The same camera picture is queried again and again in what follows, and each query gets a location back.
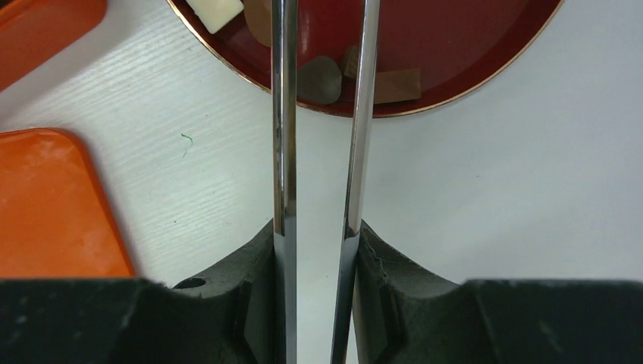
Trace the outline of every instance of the screw hole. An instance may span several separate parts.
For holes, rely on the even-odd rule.
[[[205,279],[203,278],[188,278],[179,282],[179,284],[177,284],[176,287],[174,288],[178,290],[185,290],[186,288],[201,287],[204,284],[205,284]]]

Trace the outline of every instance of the white block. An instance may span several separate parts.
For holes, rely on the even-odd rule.
[[[187,4],[211,34],[217,33],[243,11],[240,0],[187,0]]]

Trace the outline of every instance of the gold rim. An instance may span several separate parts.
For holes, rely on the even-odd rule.
[[[205,41],[205,39],[203,39],[203,38],[201,37],[201,35],[199,34],[199,32],[197,32],[197,31],[194,29],[194,27],[192,27],[192,24],[190,24],[190,22],[189,22],[189,21],[187,21],[187,19],[183,16],[183,13],[181,13],[181,12],[179,11],[179,9],[177,8],[177,6],[174,4],[174,0],[166,0],[166,1],[167,1],[167,2],[168,2],[168,4],[170,5],[170,7],[171,7],[171,8],[172,8],[172,10],[174,11],[174,13],[179,17],[179,19],[181,20],[181,22],[183,23],[183,25],[185,25],[185,27],[190,31],[190,33],[192,33],[192,35],[193,35],[193,36],[195,36],[195,37],[199,40],[199,42],[201,42],[201,44],[203,44],[203,46],[205,46],[205,47],[210,51],[210,53],[212,53],[212,54],[213,54],[213,55],[214,55],[214,56],[215,56],[219,61],[221,61],[221,63],[223,63],[223,64],[225,65],[225,67],[230,68],[230,70],[231,70],[231,71],[233,71],[237,76],[239,76],[239,77],[243,78],[244,80],[246,80],[246,81],[250,82],[252,85],[257,86],[257,87],[258,87],[258,88],[260,88],[261,90],[263,90],[263,91],[265,91],[266,93],[270,94],[270,89],[269,89],[268,87],[263,86],[262,84],[260,84],[260,83],[256,82],[255,80],[253,80],[253,79],[249,78],[249,77],[248,77],[248,76],[246,76],[243,72],[239,71],[236,67],[234,67],[230,62],[228,62],[228,61],[227,61],[227,59],[225,59],[225,58],[221,57],[221,55],[220,55],[220,54],[218,54],[218,52],[217,52],[217,51],[215,51],[215,50],[214,50],[214,49],[213,49],[213,48],[212,48],[212,47],[211,47],[211,46],[210,46],[210,45]],[[510,64],[512,64],[512,63],[513,63],[513,62],[514,62],[514,61],[515,61],[515,60],[516,60],[516,59],[517,59],[517,58],[518,58],[522,53],[524,53],[524,52],[525,52],[525,50],[526,50],[527,48],[529,48],[529,46],[530,46],[530,45],[531,45],[531,44],[536,40],[536,38],[538,38],[538,36],[540,36],[540,35],[541,35],[541,33],[542,33],[542,31],[544,30],[544,28],[545,28],[545,27],[547,27],[547,25],[549,25],[549,23],[550,23],[550,22],[551,22],[551,20],[554,18],[554,16],[556,15],[556,13],[558,13],[558,11],[560,10],[560,7],[561,7],[561,6],[563,6],[563,3],[564,3],[564,2],[565,2],[565,0],[560,0],[560,2],[558,3],[558,5],[557,5],[557,6],[556,6],[556,8],[554,9],[554,11],[552,11],[552,12],[551,12],[551,15],[549,16],[549,18],[548,18],[548,19],[543,23],[542,27],[541,27],[541,28],[538,30],[538,32],[536,32],[536,34],[535,34],[535,35],[534,35],[534,36],[529,40],[529,42],[527,42],[527,44],[525,44],[525,46],[524,46],[524,47],[522,47],[522,49],[520,49],[520,51],[518,51],[518,53],[516,53],[516,55],[514,55],[514,56],[513,56],[513,57],[512,57],[512,58],[511,58],[511,59],[510,59],[506,64],[504,64],[502,67],[498,68],[498,69],[497,69],[497,70],[496,70],[496,71],[495,71],[491,76],[489,76],[489,77],[485,78],[483,81],[481,81],[481,82],[479,82],[479,83],[475,84],[474,86],[472,86],[471,88],[467,89],[466,91],[464,91],[464,92],[462,92],[462,93],[460,93],[460,94],[458,94],[458,95],[455,95],[454,97],[452,97],[452,98],[450,98],[450,99],[444,100],[444,101],[442,101],[442,102],[438,102],[437,104],[433,104],[433,105],[425,106],[425,107],[423,107],[423,108],[415,108],[415,109],[413,109],[413,110],[409,110],[409,111],[397,112],[397,113],[394,113],[394,114],[376,115],[376,116],[375,116],[375,118],[395,118],[395,117],[398,117],[398,116],[406,116],[406,115],[417,114],[417,113],[422,112],[422,111],[431,110],[431,109],[433,109],[433,108],[437,108],[438,106],[445,105],[445,104],[447,104],[447,103],[449,103],[449,102],[455,101],[455,100],[457,100],[457,99],[459,99],[459,98],[463,97],[464,95],[467,95],[468,93],[471,93],[471,92],[475,91],[475,90],[476,90],[476,89],[478,89],[480,86],[482,86],[482,85],[486,84],[486,83],[487,83],[487,82],[489,82],[492,78],[496,77],[500,72],[504,71],[504,69],[505,69],[505,68],[509,67],[509,66],[510,66]],[[341,114],[338,114],[338,113],[334,113],[334,112],[332,112],[332,111],[320,110],[320,109],[318,109],[318,108],[316,108],[316,107],[314,107],[314,106],[307,105],[307,104],[304,104],[304,103],[302,103],[302,102],[297,102],[297,105],[298,105],[298,106],[300,106],[300,107],[302,107],[302,108],[305,108],[305,109],[308,109],[308,110],[311,110],[311,111],[315,111],[315,112],[319,112],[319,113],[322,113],[322,114],[326,114],[326,115],[340,116],[340,117],[342,117],[342,118],[350,118],[350,116],[341,115]]]

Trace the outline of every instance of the metal bar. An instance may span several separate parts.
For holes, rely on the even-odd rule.
[[[272,0],[275,362],[287,364],[297,358],[296,58],[297,0]]]
[[[350,160],[340,269],[337,279],[337,301],[333,327],[331,363],[346,362],[350,312],[355,284],[355,258],[362,224],[362,202],[366,160],[369,150],[370,121],[373,118],[375,60],[377,58],[380,0],[365,0],[362,25],[362,44],[359,49],[357,91],[353,115],[353,136],[350,141]]]

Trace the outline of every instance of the silver metal rod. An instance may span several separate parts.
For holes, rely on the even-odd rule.
[[[337,301],[333,327],[331,363],[346,362],[350,313],[353,307],[355,258],[362,226],[362,202],[369,151],[370,121],[373,118],[373,92],[377,58],[380,0],[365,0],[362,25],[362,44],[357,66],[357,91],[353,115],[353,136],[350,141],[350,160],[343,239],[340,253],[340,271],[337,279]]]
[[[296,60],[297,0],[272,0],[275,362],[286,364],[297,360]]]

